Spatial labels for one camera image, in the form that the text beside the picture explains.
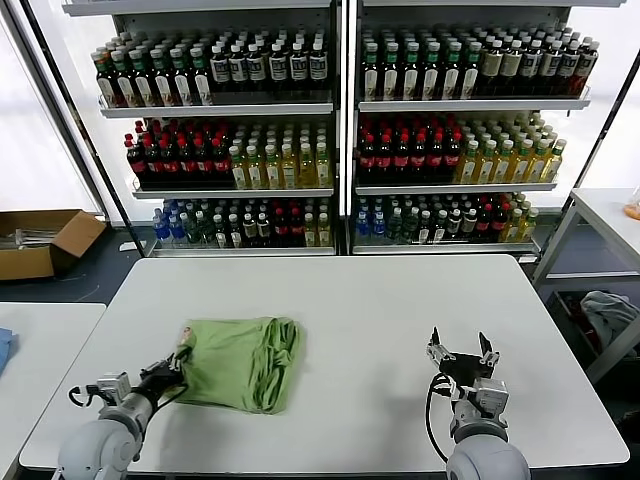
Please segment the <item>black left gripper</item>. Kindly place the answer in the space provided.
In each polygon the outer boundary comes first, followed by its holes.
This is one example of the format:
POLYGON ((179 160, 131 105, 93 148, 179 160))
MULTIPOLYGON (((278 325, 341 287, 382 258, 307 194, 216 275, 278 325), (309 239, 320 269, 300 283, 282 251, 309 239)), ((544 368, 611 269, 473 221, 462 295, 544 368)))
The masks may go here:
POLYGON ((185 380, 185 368, 189 365, 189 357, 176 357, 172 353, 167 358, 157 361, 140 370, 138 392, 145 396, 164 396, 167 392, 188 388, 185 380))

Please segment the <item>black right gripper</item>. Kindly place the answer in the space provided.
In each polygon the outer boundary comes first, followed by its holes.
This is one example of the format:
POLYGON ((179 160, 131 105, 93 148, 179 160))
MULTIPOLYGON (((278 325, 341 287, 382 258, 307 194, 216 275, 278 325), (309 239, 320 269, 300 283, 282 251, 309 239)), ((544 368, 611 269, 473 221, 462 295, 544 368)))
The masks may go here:
POLYGON ((439 371, 452 379, 457 386, 472 387, 476 379, 490 379, 500 359, 500 353, 493 349, 491 341, 483 332, 479 333, 479 343, 482 357, 463 353, 452 354, 440 342, 438 329, 434 327, 426 346, 426 353, 439 367, 439 371))

